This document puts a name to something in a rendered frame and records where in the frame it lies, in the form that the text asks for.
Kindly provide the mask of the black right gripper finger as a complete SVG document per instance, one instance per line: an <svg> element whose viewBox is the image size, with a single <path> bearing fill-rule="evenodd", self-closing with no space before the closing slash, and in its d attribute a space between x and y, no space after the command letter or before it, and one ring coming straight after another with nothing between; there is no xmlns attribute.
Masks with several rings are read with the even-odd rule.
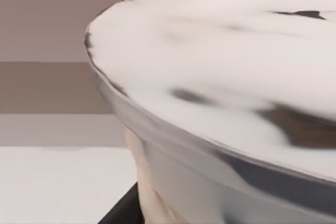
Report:
<svg viewBox="0 0 336 224"><path fill-rule="evenodd" d="M97 224L144 224L135 183Z"/></svg>

